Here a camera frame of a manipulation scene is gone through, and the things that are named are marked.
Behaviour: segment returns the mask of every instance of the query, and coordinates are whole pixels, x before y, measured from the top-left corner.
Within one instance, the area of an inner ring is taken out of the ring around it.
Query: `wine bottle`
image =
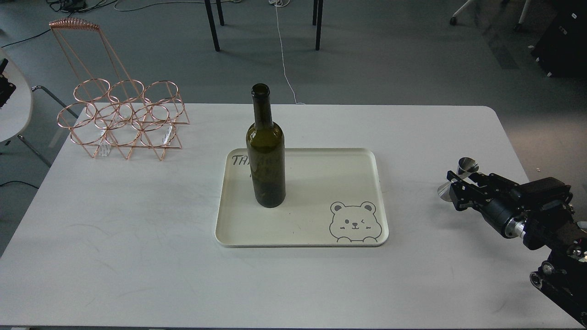
[[[285,199],[285,146],[281,127],[271,118],[269,87],[258,83],[251,90],[255,123],[247,131],[247,152],[257,202],[276,207]]]

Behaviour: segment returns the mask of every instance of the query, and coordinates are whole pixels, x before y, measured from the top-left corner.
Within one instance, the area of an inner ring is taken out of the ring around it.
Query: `cream tray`
[[[216,222],[227,247],[376,247],[389,236],[373,153],[286,149],[284,202],[255,199],[247,150],[228,154]]]

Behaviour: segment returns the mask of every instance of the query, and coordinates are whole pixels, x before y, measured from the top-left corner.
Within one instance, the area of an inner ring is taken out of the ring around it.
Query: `bear drawing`
[[[337,242],[377,241],[381,235],[381,225],[375,217],[375,205],[369,201],[360,206],[346,206],[337,201],[332,203],[333,214],[330,233]]]

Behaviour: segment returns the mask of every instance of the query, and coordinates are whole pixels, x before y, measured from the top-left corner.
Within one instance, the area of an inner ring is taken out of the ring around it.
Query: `bear ear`
[[[332,203],[332,205],[330,206],[330,211],[334,214],[336,214],[338,211],[340,211],[341,209],[345,208],[346,206],[344,204],[342,204],[339,201],[336,201],[334,203]]]
[[[375,204],[369,201],[364,201],[363,204],[361,204],[361,207],[366,209],[367,211],[370,211],[373,214],[375,213]]]

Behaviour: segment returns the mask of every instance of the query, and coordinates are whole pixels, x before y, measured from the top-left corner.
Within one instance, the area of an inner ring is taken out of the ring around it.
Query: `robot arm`
[[[494,173],[468,178],[473,183],[447,173],[454,208],[478,211],[504,238],[521,237],[530,250],[550,248],[530,282],[587,327],[587,232],[573,219],[571,187],[552,177],[526,184]]]

